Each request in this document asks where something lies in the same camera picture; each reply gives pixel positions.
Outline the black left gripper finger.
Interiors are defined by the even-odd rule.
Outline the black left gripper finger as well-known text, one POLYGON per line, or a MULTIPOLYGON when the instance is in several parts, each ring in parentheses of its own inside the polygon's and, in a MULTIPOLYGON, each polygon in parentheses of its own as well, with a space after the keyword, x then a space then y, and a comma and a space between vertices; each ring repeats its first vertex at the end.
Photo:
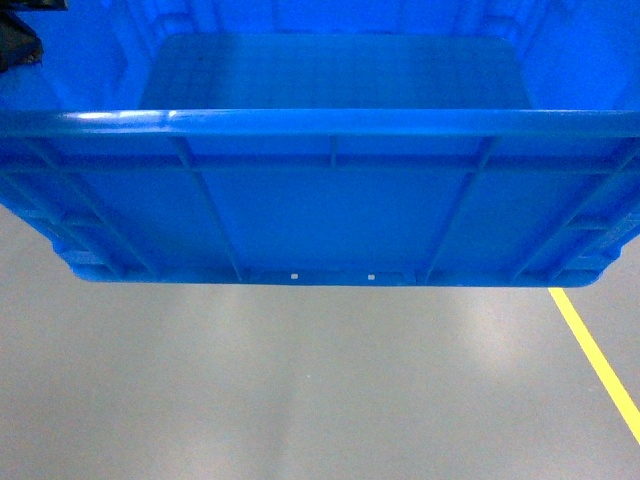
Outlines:
POLYGON ((42 40, 18 12, 67 10, 66 0, 1 0, 1 73, 40 63, 44 54, 42 40))

